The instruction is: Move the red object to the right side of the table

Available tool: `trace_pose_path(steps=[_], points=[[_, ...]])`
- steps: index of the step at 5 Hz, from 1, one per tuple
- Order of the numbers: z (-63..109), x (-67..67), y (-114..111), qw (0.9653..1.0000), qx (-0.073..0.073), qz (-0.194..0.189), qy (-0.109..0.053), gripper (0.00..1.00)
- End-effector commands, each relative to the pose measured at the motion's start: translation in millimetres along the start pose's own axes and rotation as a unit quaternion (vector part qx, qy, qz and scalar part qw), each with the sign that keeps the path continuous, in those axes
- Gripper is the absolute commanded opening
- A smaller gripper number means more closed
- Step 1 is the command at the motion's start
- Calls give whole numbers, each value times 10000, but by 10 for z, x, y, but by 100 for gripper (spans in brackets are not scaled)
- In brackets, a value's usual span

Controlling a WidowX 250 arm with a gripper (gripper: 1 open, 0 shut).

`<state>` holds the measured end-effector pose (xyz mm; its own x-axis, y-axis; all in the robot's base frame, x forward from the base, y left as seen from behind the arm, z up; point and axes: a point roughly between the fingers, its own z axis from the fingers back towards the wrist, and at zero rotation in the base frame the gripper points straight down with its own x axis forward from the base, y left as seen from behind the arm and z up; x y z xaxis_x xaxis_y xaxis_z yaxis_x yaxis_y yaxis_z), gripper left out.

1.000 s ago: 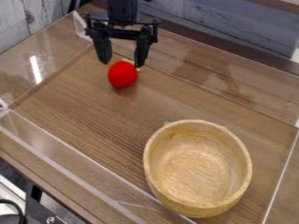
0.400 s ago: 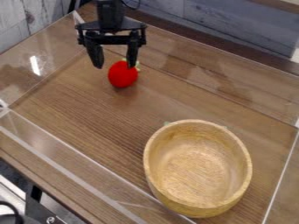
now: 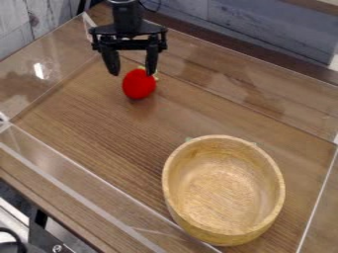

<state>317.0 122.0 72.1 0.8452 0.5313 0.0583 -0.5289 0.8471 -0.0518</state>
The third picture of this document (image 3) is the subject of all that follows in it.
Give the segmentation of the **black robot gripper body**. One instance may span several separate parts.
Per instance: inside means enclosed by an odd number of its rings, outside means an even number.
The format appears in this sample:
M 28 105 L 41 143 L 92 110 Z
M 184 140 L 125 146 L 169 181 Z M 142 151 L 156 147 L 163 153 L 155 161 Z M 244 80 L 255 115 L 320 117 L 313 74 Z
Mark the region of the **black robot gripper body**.
M 163 51 L 168 48 L 167 32 L 167 27 L 152 22 L 142 22 L 132 33 L 117 31 L 114 24 L 88 29 L 92 38 L 90 46 L 96 51 L 101 51 L 102 47 L 112 50 L 145 50 L 150 44 Z

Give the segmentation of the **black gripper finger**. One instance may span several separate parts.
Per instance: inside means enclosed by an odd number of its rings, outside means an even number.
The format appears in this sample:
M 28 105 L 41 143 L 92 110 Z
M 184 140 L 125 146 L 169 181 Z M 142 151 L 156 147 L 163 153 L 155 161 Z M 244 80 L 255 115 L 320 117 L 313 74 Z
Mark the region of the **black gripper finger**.
M 100 50 L 106 70 L 113 76 L 117 76 L 120 73 L 118 51 L 108 46 L 102 46 Z
M 152 42 L 146 47 L 146 57 L 145 57 L 145 70 L 148 76 L 153 75 L 156 72 L 157 61 L 159 61 L 159 44 L 156 42 Z

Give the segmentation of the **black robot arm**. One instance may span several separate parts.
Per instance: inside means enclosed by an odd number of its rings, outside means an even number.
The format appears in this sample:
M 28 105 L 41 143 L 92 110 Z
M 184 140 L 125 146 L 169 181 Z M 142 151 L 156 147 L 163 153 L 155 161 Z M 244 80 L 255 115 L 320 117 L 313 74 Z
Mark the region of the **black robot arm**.
M 106 0 L 112 8 L 112 20 L 108 25 L 88 29 L 92 38 L 90 46 L 102 58 L 108 72 L 120 73 L 120 50 L 142 50 L 145 71 L 156 73 L 159 54 L 168 49 L 168 28 L 142 18 L 142 7 L 138 0 Z

